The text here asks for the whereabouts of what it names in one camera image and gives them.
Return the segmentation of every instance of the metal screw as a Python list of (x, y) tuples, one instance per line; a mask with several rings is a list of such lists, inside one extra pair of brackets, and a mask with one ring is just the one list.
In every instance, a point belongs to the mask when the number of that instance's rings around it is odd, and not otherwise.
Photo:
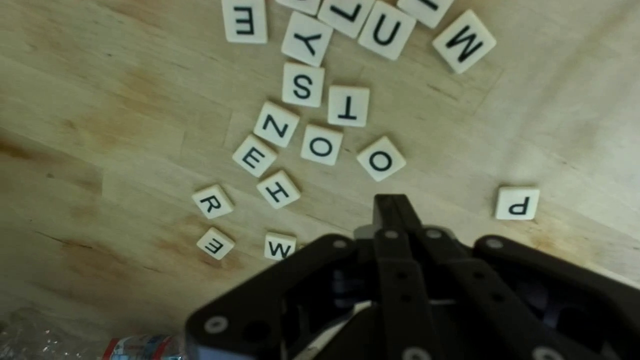
[(499, 238), (491, 238), (491, 241), (486, 241), (486, 246), (491, 246), (491, 248), (495, 248), (495, 251), (505, 248), (505, 245), (503, 245)]
[(229, 329), (229, 318), (224, 316), (215, 316), (210, 320), (204, 322), (204, 333), (208, 335), (223, 335)]
[(385, 231), (385, 238), (398, 238), (400, 235), (396, 231)]
[(442, 232), (436, 228), (429, 228), (425, 235), (427, 235), (427, 238), (442, 238)]
[(349, 245), (345, 241), (337, 241), (334, 248), (346, 248)]
[(565, 360), (561, 352), (546, 349), (546, 347), (534, 349), (533, 359), (534, 360)]
[(433, 356), (425, 349), (412, 347), (405, 349), (403, 360), (433, 360)]

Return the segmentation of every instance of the wooden surface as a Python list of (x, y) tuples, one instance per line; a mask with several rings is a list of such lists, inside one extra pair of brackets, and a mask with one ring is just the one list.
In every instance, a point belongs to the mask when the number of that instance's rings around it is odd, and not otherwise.
[[(431, 49), (467, 9), (499, 49), (464, 76)], [(0, 315), (39, 307), (113, 335), (179, 331), (189, 313), (266, 269), (266, 231), (352, 235), (376, 192), (407, 192), (464, 243), (499, 232), (640, 282), (640, 3), (456, 0), (398, 62), (334, 36), (328, 85), (373, 89), (371, 126), (337, 168), (279, 159), (305, 199), (275, 212), (231, 156), (280, 99), (289, 10), (271, 45), (226, 45), (219, 0), (4, 0), (0, 13)], [(323, 122), (321, 111), (299, 111)], [(409, 168), (376, 185), (357, 155), (388, 135)], [(224, 261), (194, 245), (190, 201), (223, 182)], [(501, 185), (538, 185), (537, 222), (493, 221)]]

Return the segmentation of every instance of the scrabble tile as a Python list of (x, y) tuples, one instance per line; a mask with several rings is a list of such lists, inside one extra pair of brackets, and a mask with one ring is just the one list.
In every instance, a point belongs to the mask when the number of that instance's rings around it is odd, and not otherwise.
[(196, 192), (193, 199), (208, 221), (235, 212), (235, 202), (223, 187), (204, 189)]
[(271, 150), (257, 136), (247, 136), (241, 148), (235, 152), (235, 163), (243, 166), (249, 174), (261, 179), (268, 166), (277, 163), (277, 152)]
[(279, 5), (311, 17), (318, 15), (321, 9), (321, 0), (279, 0)]
[(328, 124), (365, 128), (369, 118), (369, 99), (369, 89), (333, 86), (328, 90)]
[(318, 18), (346, 34), (358, 39), (374, 0), (324, 0)]
[(537, 218), (540, 202), (538, 189), (505, 187), (499, 191), (497, 221), (525, 221)]
[(481, 59), (497, 49), (497, 45), (497, 39), (473, 10), (467, 10), (435, 40), (435, 49), (456, 74), (473, 69)]
[(311, 66), (321, 66), (334, 31), (316, 18), (292, 13), (282, 40), (282, 55)]
[(264, 196), (264, 201), (277, 210), (300, 201), (299, 187), (289, 179), (285, 171), (262, 181), (257, 189)]
[(387, 181), (407, 166), (405, 156), (387, 136), (363, 150), (358, 163), (376, 182)]
[(235, 251), (235, 241), (217, 228), (210, 228), (196, 245), (208, 256), (223, 261)]
[(264, 0), (223, 0), (223, 18), (229, 43), (268, 43)]
[(400, 13), (387, 3), (376, 3), (358, 43), (378, 57), (398, 61), (414, 28), (417, 18)]
[(324, 89), (324, 69), (305, 64), (285, 64), (282, 73), (282, 102), (321, 109)]
[(299, 241), (280, 232), (266, 232), (264, 236), (264, 259), (285, 261), (296, 253)]
[(455, 0), (398, 0), (398, 9), (429, 28), (436, 28)]
[(342, 133), (307, 126), (300, 156), (318, 165), (334, 166), (342, 148)]
[(300, 116), (295, 113), (272, 102), (264, 102), (255, 135), (275, 147), (286, 148), (299, 128), (299, 122)]

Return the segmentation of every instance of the black letter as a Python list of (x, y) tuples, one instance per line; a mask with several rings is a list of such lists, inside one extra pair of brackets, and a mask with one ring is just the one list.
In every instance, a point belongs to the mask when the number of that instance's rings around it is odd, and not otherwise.
[(378, 43), (378, 46), (388, 46), (388, 45), (392, 45), (395, 39), (396, 39), (396, 34), (398, 34), (398, 31), (400, 31), (400, 22), (396, 22), (392, 34), (391, 34), (387, 40), (382, 40), (382, 39), (380, 39), (380, 28), (382, 28), (382, 22), (385, 22), (385, 21), (387, 21), (387, 15), (382, 15), (382, 17), (378, 18), (378, 25), (376, 25), (376, 31), (374, 31), (374, 43)]
[(358, 15), (363, 10), (363, 5), (358, 5), (352, 15), (346, 15), (339, 6), (330, 6), (330, 10), (337, 13), (339, 17), (342, 17), (342, 18), (346, 18), (349, 22), (357, 22), (357, 18), (358, 18)]
[(266, 116), (266, 122), (264, 122), (262, 130), (266, 130), (268, 124), (272, 124), (272, 126), (277, 128), (277, 133), (279, 133), (280, 138), (286, 136), (289, 124), (285, 124), (282, 128), (279, 128), (279, 122), (275, 120), (272, 115)]
[(308, 99), (312, 97), (312, 90), (311, 90), (308, 86), (312, 86), (314, 81), (312, 81), (311, 76), (307, 76), (307, 74), (296, 74), (295, 85), (296, 85), (295, 97), (299, 97), (299, 99), (302, 99), (302, 101), (308, 101)]
[(247, 13), (247, 18), (237, 18), (237, 25), (249, 25), (247, 31), (237, 31), (237, 34), (255, 34), (255, 9), (250, 6), (235, 6), (235, 13)]
[(201, 201), (203, 204), (208, 204), (207, 212), (212, 212), (215, 209), (221, 209), (221, 201), (217, 196), (208, 196)]
[(431, 6), (435, 13), (438, 10), (438, 5), (436, 3), (431, 3), (431, 0), (420, 0), (422, 5)]
[(316, 49), (311, 45), (312, 40), (321, 40), (323, 34), (314, 34), (314, 36), (302, 36), (302, 34), (295, 34), (295, 39), (299, 39), (300, 43), (305, 43), (307, 50), (316, 57)]
[[(326, 147), (326, 150), (324, 150), (324, 152), (323, 152), (323, 150), (316, 150), (316, 142), (323, 142), (323, 144)], [(334, 150), (333, 142), (326, 140), (326, 138), (314, 138), (314, 140), (308, 144), (308, 148), (314, 152), (314, 156), (321, 156), (321, 159), (333, 155), (333, 150)]]
[(387, 172), (392, 168), (395, 161), (391, 155), (387, 152), (374, 152), (371, 159), (369, 159), (369, 165), (376, 171), (376, 172)]
[(352, 113), (352, 97), (346, 97), (346, 115), (339, 115), (339, 118), (345, 118), (345, 120), (358, 120)]
[(289, 199), (289, 192), (282, 189), (280, 182), (277, 182), (277, 191), (271, 191), (271, 189), (264, 189), (264, 191), (275, 199), (275, 202), (280, 202), (279, 194), (285, 194), (285, 199)]
[(212, 238), (212, 241), (207, 243), (204, 248), (207, 248), (210, 254), (219, 254), (219, 253), (224, 248), (224, 245), (219, 243), (217, 238)]
[(261, 159), (264, 159), (264, 155), (258, 148), (250, 148), (245, 156), (243, 163), (249, 165), (250, 168), (257, 168), (250, 161), (261, 163)]
[(458, 57), (458, 62), (464, 62), (469, 57), (482, 49), (482, 43), (474, 45), (476, 34), (467, 34), (469, 27), (464, 27), (452, 40), (446, 43), (446, 49), (455, 49), (456, 45), (464, 45), (464, 50)]
[(272, 246), (272, 243), (266, 243), (266, 246), (272, 253), (272, 256), (279, 256), (279, 253), (280, 253), (280, 259), (286, 259), (295, 248), (295, 246), (285, 246), (285, 245)]
[(511, 209), (509, 209), (509, 215), (513, 215), (513, 217), (526, 217), (526, 212), (528, 212), (528, 196), (525, 199), (525, 202), (522, 204), (513, 204)]

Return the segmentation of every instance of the wood grain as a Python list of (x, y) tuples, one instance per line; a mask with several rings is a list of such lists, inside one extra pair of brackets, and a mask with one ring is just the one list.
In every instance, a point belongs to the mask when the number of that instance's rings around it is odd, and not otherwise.
[[(455, 76), (431, 40), (467, 9), (499, 49)], [(334, 168), (300, 161), (300, 130), (277, 168), (305, 199), (275, 212), (231, 155), (280, 99), (289, 15), (268, 3), (271, 45), (235, 46), (219, 3), (3, 5), (0, 315), (36, 307), (85, 335), (180, 331), (271, 265), (266, 231), (352, 235), (378, 192), (409, 194), (467, 245), (499, 232), (640, 284), (639, 3), (458, 0), (398, 62), (337, 34), (326, 83), (371, 86), (371, 126), (346, 130)], [(324, 122), (326, 102), (290, 111)], [(382, 135), (409, 168), (376, 185), (357, 155)], [(190, 194), (215, 182), (238, 204), (215, 222), (238, 243), (223, 263), (194, 246), (212, 222)], [(538, 185), (540, 218), (495, 222), (501, 185)]]

